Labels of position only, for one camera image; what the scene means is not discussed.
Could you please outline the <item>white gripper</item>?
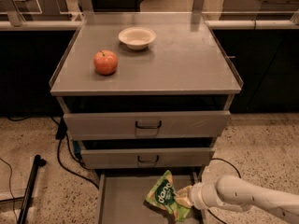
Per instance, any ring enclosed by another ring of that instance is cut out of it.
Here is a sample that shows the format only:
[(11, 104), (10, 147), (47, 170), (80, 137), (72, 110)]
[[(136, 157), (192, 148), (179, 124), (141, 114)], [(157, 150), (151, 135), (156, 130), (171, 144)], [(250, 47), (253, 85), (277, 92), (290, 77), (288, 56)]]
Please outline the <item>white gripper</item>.
[(175, 201), (178, 204), (186, 208), (194, 206), (198, 210), (215, 207), (217, 198), (218, 194), (213, 183), (203, 184), (199, 182), (175, 193)]

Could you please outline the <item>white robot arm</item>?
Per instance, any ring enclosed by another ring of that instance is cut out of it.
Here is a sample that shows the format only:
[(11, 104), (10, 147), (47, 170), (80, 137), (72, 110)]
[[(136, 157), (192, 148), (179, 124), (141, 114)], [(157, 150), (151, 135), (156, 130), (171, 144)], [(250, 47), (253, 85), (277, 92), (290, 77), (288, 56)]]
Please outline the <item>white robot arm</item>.
[(246, 212), (252, 206), (289, 224), (299, 224), (299, 196), (250, 184), (233, 175), (222, 175), (215, 183), (198, 182), (175, 192), (175, 201), (186, 207)]

